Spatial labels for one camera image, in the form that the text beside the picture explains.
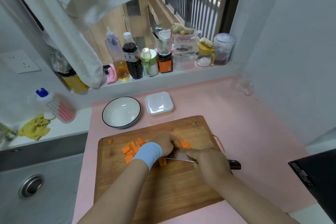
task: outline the person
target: person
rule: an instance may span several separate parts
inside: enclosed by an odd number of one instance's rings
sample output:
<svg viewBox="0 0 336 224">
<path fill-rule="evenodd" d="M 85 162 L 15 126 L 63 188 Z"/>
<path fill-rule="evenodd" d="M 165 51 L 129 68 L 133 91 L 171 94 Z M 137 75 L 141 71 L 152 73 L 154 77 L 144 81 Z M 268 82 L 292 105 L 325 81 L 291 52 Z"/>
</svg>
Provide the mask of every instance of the person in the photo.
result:
<svg viewBox="0 0 336 224">
<path fill-rule="evenodd" d="M 132 223 L 142 186 L 154 162 L 171 153 L 178 143 L 170 134 L 161 134 L 140 148 L 132 162 L 99 198 L 78 224 Z M 195 168 L 248 224 L 299 224 L 281 209 L 235 177 L 220 151 L 192 150 Z"/>
</svg>

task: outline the faucet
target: faucet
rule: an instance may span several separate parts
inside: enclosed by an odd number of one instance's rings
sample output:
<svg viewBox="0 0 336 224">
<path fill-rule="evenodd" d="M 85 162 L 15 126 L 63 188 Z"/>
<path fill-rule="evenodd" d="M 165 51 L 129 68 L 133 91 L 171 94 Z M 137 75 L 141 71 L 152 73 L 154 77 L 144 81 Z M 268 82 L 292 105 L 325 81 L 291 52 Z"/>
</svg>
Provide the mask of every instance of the faucet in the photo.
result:
<svg viewBox="0 0 336 224">
<path fill-rule="evenodd" d="M 18 136 L 18 133 L 0 122 L 0 144 L 4 140 L 12 141 Z"/>
</svg>

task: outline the person's left arm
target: person's left arm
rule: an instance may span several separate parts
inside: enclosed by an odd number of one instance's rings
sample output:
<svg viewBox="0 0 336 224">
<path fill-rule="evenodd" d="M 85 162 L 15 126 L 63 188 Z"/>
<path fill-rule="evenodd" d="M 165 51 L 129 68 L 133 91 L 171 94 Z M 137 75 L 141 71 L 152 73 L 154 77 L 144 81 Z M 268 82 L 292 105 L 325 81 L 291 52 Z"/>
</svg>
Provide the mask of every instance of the person's left arm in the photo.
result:
<svg viewBox="0 0 336 224">
<path fill-rule="evenodd" d="M 173 141 L 170 134 L 162 134 L 152 140 L 161 147 L 162 156 L 171 153 Z M 144 160 L 133 159 L 78 224 L 131 223 L 148 173 L 149 166 Z"/>
</svg>

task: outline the person's right arm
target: person's right arm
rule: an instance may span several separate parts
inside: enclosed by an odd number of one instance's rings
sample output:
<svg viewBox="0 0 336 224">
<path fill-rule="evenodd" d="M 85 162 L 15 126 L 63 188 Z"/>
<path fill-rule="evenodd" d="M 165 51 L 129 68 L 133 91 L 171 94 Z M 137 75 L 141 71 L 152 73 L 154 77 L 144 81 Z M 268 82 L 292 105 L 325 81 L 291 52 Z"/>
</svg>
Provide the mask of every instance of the person's right arm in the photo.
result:
<svg viewBox="0 0 336 224">
<path fill-rule="evenodd" d="M 205 182 L 215 189 L 248 224 L 299 224 L 270 201 L 255 193 L 233 176 L 224 154 L 219 151 L 192 150 L 195 168 Z"/>
</svg>

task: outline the pink countertop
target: pink countertop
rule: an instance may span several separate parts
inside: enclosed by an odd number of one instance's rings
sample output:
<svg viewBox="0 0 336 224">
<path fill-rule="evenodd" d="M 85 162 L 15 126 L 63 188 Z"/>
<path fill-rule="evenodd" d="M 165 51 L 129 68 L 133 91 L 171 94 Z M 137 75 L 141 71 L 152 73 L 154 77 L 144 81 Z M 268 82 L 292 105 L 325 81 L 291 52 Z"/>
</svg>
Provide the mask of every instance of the pink countertop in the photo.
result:
<svg viewBox="0 0 336 224">
<path fill-rule="evenodd" d="M 166 89 L 174 110 L 168 116 L 153 119 L 146 112 L 145 96 L 133 96 L 141 104 L 141 115 L 130 128 L 118 130 L 107 126 L 102 111 L 109 101 L 92 104 L 90 129 L 86 141 L 73 223 L 92 207 L 95 191 L 97 147 L 100 138 L 138 128 L 203 115 L 212 133 L 219 137 L 229 159 L 242 166 L 234 175 L 285 212 L 315 203 L 287 162 L 308 156 L 273 112 L 255 96 L 246 97 L 229 89 L 230 78 Z M 246 223 L 226 202 L 178 216 L 168 223 Z"/>
</svg>

